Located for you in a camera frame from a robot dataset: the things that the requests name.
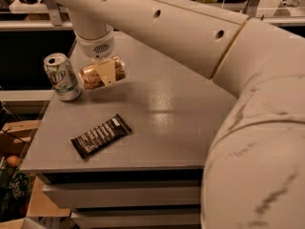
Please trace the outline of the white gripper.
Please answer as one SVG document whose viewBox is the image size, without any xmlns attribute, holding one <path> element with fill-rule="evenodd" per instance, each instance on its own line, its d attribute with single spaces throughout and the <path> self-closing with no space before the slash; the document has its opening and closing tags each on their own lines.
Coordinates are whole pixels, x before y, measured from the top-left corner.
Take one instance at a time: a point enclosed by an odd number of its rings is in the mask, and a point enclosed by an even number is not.
<svg viewBox="0 0 305 229">
<path fill-rule="evenodd" d="M 76 36 L 79 48 L 89 58 L 102 58 L 109 56 L 115 46 L 113 29 L 98 39 L 85 39 Z M 93 65 L 105 86 L 111 85 L 115 79 L 115 65 L 109 58 L 94 59 Z"/>
</svg>

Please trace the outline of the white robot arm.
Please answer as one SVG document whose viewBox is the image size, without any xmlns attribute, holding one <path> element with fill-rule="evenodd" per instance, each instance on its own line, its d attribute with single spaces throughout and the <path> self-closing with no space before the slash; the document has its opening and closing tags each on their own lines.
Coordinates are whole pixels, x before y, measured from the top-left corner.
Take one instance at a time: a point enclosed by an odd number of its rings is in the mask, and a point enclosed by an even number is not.
<svg viewBox="0 0 305 229">
<path fill-rule="evenodd" d="M 190 0 L 53 0 L 210 78 L 237 101 L 202 182 L 203 229 L 305 229 L 305 39 Z"/>
</svg>

